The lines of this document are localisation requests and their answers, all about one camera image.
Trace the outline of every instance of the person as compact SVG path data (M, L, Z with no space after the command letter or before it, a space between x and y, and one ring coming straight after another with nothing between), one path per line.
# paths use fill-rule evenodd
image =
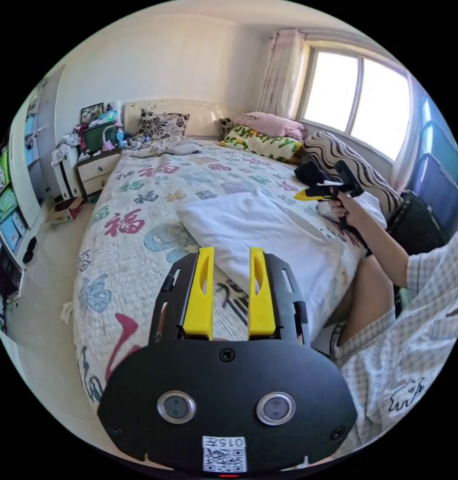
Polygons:
M441 371L458 335L458 231L447 245L408 256L351 197L339 193L329 205L372 252L314 342L325 339L357 410L356 424L333 459L392 428ZM394 285L413 296L397 318Z

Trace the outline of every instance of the cardboard box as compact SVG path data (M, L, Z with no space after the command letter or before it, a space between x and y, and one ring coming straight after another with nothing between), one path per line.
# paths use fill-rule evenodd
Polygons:
M47 216L46 222L50 222L53 225L64 224L65 222L71 222L82 210L82 203L84 199L81 197L70 198L57 203L52 210L50 210Z

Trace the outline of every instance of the curtain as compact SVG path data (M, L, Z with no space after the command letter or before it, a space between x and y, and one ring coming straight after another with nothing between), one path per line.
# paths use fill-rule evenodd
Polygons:
M281 30L272 39L269 65L259 100L260 112L289 117L300 65L304 56L305 34Z

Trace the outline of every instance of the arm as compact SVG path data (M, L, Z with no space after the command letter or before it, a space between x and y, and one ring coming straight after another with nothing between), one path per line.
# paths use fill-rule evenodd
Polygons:
M365 210L361 212L360 223L354 226L390 281L407 288L409 255L405 250Z
M339 193L338 200L330 200L332 211L338 217L346 216L367 243L390 281L407 288L407 263L405 250L351 197Z

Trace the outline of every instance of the bed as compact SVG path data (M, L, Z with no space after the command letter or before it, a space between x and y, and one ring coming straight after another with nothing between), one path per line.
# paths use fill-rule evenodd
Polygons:
M314 202L293 199L304 188L293 174L294 166L219 145L218 118L245 112L203 101L147 100L125 105L129 131L135 129L142 107L189 113L186 136L200 152L144 159L124 150L95 205L80 248L73 302L79 372L94 409L117 364L146 345L155 299L171 264L198 251L176 215L179 202L259 189L328 238L339 239L340 269L332 280L332 294L320 299L326 318L366 253L354 236L321 217ZM214 337L246 339L247 300L247 294L215 268Z

